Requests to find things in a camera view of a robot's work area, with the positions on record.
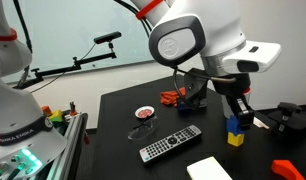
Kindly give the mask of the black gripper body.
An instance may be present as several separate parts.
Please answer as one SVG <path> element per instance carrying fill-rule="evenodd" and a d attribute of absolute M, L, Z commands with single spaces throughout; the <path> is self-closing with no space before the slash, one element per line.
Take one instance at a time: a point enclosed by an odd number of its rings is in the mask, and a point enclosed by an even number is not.
<path fill-rule="evenodd" d="M 241 98 L 244 92 L 250 87 L 251 81 L 248 73 L 226 75 L 224 79 L 234 79 L 234 82 L 214 81 L 215 91 L 221 95 L 233 98 Z"/>

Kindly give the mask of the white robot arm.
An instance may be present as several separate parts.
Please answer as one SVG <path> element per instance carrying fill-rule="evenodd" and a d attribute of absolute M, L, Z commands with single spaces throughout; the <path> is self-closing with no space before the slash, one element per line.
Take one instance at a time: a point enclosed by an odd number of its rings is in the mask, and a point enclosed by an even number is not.
<path fill-rule="evenodd" d="M 277 43 L 250 41 L 240 27 L 236 0 L 130 0 L 137 17 L 153 26 L 149 50 L 158 63 L 177 69 L 199 55 L 206 80 L 223 95 L 243 130 L 255 116 L 244 95 L 250 75 L 269 69 L 281 53 Z"/>

